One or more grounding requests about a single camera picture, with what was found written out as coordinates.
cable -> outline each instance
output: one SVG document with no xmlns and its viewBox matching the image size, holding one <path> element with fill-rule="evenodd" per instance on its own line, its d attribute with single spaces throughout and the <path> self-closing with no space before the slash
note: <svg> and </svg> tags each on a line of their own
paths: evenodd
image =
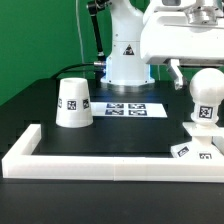
<svg viewBox="0 0 224 224">
<path fill-rule="evenodd" d="M 76 65 L 70 65 L 67 66 L 63 69 L 61 69 L 60 71 L 58 71 L 57 73 L 55 73 L 54 75 L 51 76 L 51 79 L 56 79 L 60 74 L 72 69 L 72 68 L 79 68 L 79 67 L 85 67 L 85 66 L 93 66 L 94 63 L 90 62 L 90 63 L 81 63 L 81 64 L 76 64 Z"/>
<path fill-rule="evenodd" d="M 77 28 L 78 28 L 79 43 L 80 43 L 81 60 L 82 60 L 82 63 L 85 64 L 82 32 L 81 32 L 80 18 L 79 18 L 79 0 L 76 0 L 76 21 L 77 21 Z"/>
</svg>

metal bracket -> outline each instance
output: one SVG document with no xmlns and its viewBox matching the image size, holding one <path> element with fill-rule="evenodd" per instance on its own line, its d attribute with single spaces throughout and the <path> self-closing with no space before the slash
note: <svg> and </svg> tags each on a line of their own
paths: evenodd
<svg viewBox="0 0 224 224">
<path fill-rule="evenodd" d="M 167 64 L 167 71 L 170 73 L 171 78 L 174 80 L 176 90 L 182 89 L 187 86 L 187 80 L 178 68 L 179 65 L 179 59 L 170 59 Z"/>
</svg>

white pawn piece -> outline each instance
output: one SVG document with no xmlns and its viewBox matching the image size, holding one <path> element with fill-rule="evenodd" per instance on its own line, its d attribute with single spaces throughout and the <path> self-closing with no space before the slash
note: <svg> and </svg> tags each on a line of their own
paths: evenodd
<svg viewBox="0 0 224 224">
<path fill-rule="evenodd" d="M 214 159 L 222 154 L 212 145 L 213 136 L 221 136 L 215 125 L 219 117 L 218 107 L 224 98 L 224 74 L 213 68 L 199 71 L 192 79 L 190 93 L 195 103 L 192 123 L 183 123 L 192 141 L 171 147 L 175 158 Z"/>
</svg>

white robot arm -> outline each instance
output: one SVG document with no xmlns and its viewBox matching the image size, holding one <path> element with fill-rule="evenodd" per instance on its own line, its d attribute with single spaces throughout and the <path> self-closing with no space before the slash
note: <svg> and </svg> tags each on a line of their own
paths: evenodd
<svg viewBox="0 0 224 224">
<path fill-rule="evenodd" d="M 143 20 L 141 58 L 168 65 L 176 89 L 184 85 L 179 65 L 224 65 L 221 0 L 152 0 Z"/>
<path fill-rule="evenodd" d="M 106 59 L 103 87 L 116 91 L 138 92 L 151 88 L 150 66 L 140 57 L 143 13 L 129 0 L 96 0 L 97 11 L 108 6 L 112 19 L 112 52 Z"/>
</svg>

white border frame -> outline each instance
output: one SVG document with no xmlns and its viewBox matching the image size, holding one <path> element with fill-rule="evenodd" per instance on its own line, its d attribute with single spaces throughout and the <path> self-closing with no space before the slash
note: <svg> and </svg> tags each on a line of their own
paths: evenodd
<svg viewBox="0 0 224 224">
<path fill-rule="evenodd" d="M 31 124 L 2 159 L 4 178 L 224 182 L 224 158 L 31 155 L 40 140 L 41 125 Z"/>
</svg>

